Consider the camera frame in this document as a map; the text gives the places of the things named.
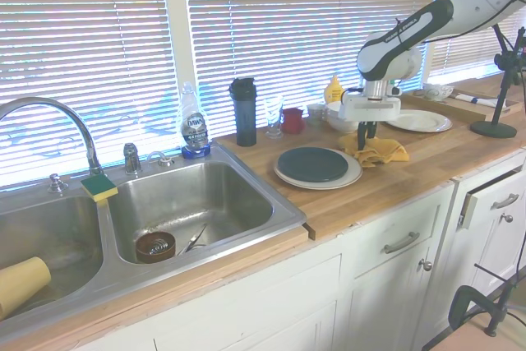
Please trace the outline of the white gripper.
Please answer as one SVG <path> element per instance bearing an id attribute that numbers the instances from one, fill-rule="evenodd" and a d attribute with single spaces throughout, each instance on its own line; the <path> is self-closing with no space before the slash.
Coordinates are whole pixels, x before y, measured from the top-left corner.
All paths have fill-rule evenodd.
<path id="1" fill-rule="evenodd" d="M 377 122 L 396 119 L 400 109 L 401 101 L 395 97 L 382 97 L 376 100 L 362 95 L 344 94 L 338 115 L 345 121 L 360 122 L 357 130 L 358 149 L 363 150 L 367 140 L 367 124 L 365 122 L 369 122 L 368 138 L 374 138 Z"/>

